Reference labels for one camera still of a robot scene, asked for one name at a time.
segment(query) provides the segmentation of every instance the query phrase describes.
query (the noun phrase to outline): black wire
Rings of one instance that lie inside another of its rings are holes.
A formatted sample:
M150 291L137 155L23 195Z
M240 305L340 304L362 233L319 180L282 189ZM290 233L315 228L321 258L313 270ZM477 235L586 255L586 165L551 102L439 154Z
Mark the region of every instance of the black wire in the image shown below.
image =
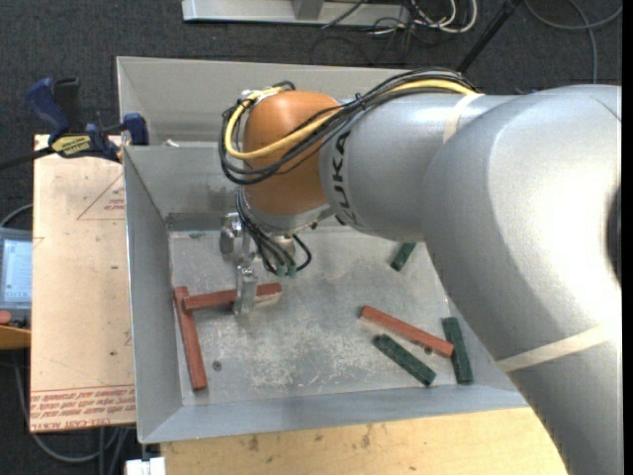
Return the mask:
M394 98L402 97L411 93L419 93L428 91L428 89L419 89L419 88L411 88L411 89L402 89L398 92L391 92L394 88L398 86L402 86L408 82L415 80L423 80L423 79L444 79L450 80L460 84L461 86L467 87L471 90L475 90L473 86L464 79L460 74L447 70L447 69L419 69L410 72L404 72L402 74L398 74L393 76L390 79L387 79L371 89L364 96L359 96L355 100L343 104L340 106L340 109L337 113L332 114L330 117L325 119L325 121L319 126L319 128L308 135L306 138L294 144L283 156L282 158L272 162L268 165L257 167L254 169L245 169L241 167L237 167L230 163L226 151L226 147L224 144L224 134L226 133L226 124L227 120L230 118L232 111L237 107L233 106L230 110L225 112L225 117L223 121L223 128L220 136L220 145L219 145L219 153L220 159L222 163L222 169L225 176L232 181L233 183L239 185L251 185L255 183L259 183L272 177L274 174L278 174L284 171L281 171L280 168L283 165L288 164L291 160L305 152L311 146L317 144L321 139L326 138L327 136L332 135L332 129L337 129L340 126L346 124L351 121L356 115L361 112L367 111L370 108L375 106L384 104ZM324 109L320 111L318 114L323 114L327 111L331 111L331 108ZM312 116L309 121L313 121L316 116ZM307 122L299 125L297 129L302 129Z
M310 263L313 261L313 255L310 253L308 246L302 240L300 240L299 236L297 236L296 234L293 234L293 239L299 244L301 249L306 254L306 260L304 261L303 264L301 264L297 268L297 272L299 272L299 271L303 271L304 269L306 269L306 267L310 265Z
M277 272L277 269L274 268L270 261L268 261L268 259L266 258L265 252L262 251L264 247L273 254L273 256L280 264L286 265L288 268L295 266L295 260L293 259L292 255L285 248L273 242L270 237L263 233L255 224L253 224L248 219L248 217L244 213L244 209L241 204L239 191L236 193L235 205L237 207L237 214L239 215L242 224L257 245L257 250L261 254L262 261L264 262L264 268L267 271L273 273Z
M358 43L352 41L351 39L343 36L326 36L318 39L315 43L310 47L310 51L308 52L308 58L310 59L310 64L319 65L318 62L315 61L315 51L317 47L327 41L340 41L342 43L346 43L354 46L357 50L361 52L361 54L365 57L368 66L376 65L376 60L370 56L370 54Z
M22 156L18 156L17 158L12 158L10 160L0 162L0 171L10 169L12 167L15 167L16 165L27 163L27 162L36 160L38 158L42 158L43 156L47 156L52 153L55 153L55 151L53 151L49 147L45 147L43 149L38 149L37 151L32 151L29 154L25 154Z
M459 72L466 72L470 68L470 66L473 64L473 61L477 59L477 57L497 34L497 32L507 21L507 19L512 14L514 14L514 11L521 4L521 2L523 2L523 0L506 0L505 2L503 2L503 5L499 9L493 20L490 21L482 35L479 37L475 45L471 47L471 50L468 51L464 59L460 61L456 70L458 70Z
M326 25L323 25L321 27L322 30L333 27L334 25L338 25L338 23L340 23L341 21L343 21L345 18L347 18L348 16L350 16L354 11L356 11L356 9L358 9L361 5L363 5L365 2L367 2L368 0L359 0L358 2L356 2L352 7L350 7L347 11L345 11L343 14L341 14L338 18L330 21L329 23L327 23Z
M349 121L353 116L358 114L360 111L365 111L369 107L373 107L375 105L387 102L388 100L392 100L393 98L402 97L406 94L410 94L413 92L427 91L426 89L411 89L411 90L401 90L400 92L392 93L389 95L385 94L386 91L393 89L395 86L400 86L408 82L413 77L420 78L420 79L425 78L425 77L426 78L432 77L434 79L443 78L443 79L451 80L454 82L458 82L459 84L465 87L468 87L469 89L474 90L474 88L472 87L472 85L470 85L470 83L465 82L465 80L461 76L455 75L454 72L436 70L432 72L421 72L421 73L425 73L427 75L420 76L420 72L417 72L415 74L404 73L398 76L394 76L394 78L389 79L385 81L384 83L381 83L380 85L378 85L376 88L371 90L368 94L366 94L364 97L360 97L357 100L354 100L344 106L341 106L342 109L339 111L339 113L332 115L328 120L326 120L320 127L319 131L312 133L303 141L295 144L289 151L285 153L285 155L280 160L277 160L276 162L273 162L266 166L248 170L248 169L239 168L230 164L230 162L228 162L228 159L226 157L226 148L224 146L224 139L221 136L221 143L220 143L219 149L220 149L220 154L221 154L221 160L223 163L223 171L225 172L225 174L231 181L237 184L254 184L254 183L263 181L264 179L271 177L273 174L279 173L280 172L279 169L282 165L288 163L290 160L292 160L293 158L301 154L303 151L305 151L308 147L310 147L311 145L319 141L322 137L329 134L331 132L331 126L335 124L337 121L339 120ZM331 111L331 109L326 109L326 110L323 110L322 112L327 112L327 111ZM226 128L226 125L223 125L223 133L224 133L225 128ZM230 171L236 172L238 174L257 175L257 177L253 179L237 178L233 174L230 174Z

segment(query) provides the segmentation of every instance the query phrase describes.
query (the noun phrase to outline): red wooden block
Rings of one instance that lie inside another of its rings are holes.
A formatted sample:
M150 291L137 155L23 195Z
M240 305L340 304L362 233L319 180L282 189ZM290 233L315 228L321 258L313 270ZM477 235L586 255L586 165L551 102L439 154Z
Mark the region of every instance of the red wooden block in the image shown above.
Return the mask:
M189 296L187 287L176 287L174 289L174 308L178 316L182 342L185 346L185 358L189 369L189 379L194 391L201 391L207 388L207 372L202 359L200 341L198 340L198 330L193 313L186 312L183 308L184 300Z
M430 332L423 331L422 329L415 328L411 324L407 324L371 306L363 306L360 311L360 317L361 319L366 319L378 324L409 341L428 347L444 357L450 357L453 354L453 345L445 339L434 336Z
M258 285L257 291L255 292L255 303L272 301L278 299L279 296L281 296L281 284L266 283L264 285ZM200 294L198 296L189 296L183 301L183 309L186 312L209 309L228 309L232 307L236 299L237 291L235 289L213 292L211 294Z

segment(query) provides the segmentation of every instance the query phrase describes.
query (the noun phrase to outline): white cable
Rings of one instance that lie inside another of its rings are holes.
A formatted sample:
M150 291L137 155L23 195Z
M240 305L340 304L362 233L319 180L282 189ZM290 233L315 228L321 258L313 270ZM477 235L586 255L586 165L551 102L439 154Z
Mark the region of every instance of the white cable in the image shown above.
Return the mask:
M27 204L26 206L23 206L22 208L18 208L16 211L9 213L6 217L2 219L2 222L0 222L0 227L6 226L14 218L20 215L20 213L22 213L23 211L27 211L28 209L31 209L31 208L33 208L33 204Z
M477 5L477 0L468 0L471 7L470 21L463 27L451 28L449 25L451 25L455 21L455 18L457 17L457 3L455 2L455 0L449 0L451 4L451 17L450 18L444 17L441 20L437 20L437 21L431 20L419 8L415 0L409 0L409 2L416 9L417 14L422 18L422 21L420 20L413 21L416 25L420 25L420 26L428 27L428 28L436 28L442 32L446 32L447 34L463 34L464 32L468 32L475 26L475 23L477 22L477 17L479 14L479 7Z
M471 6L472 6L471 21L469 21L466 24L466 26L460 27L460 28L440 27L442 32L446 32L448 34L463 34L464 32L468 32L470 29L472 29L475 26L475 23L477 22L477 15L479 12L479 9L477 6L477 0L469 0L469 2L471 3Z

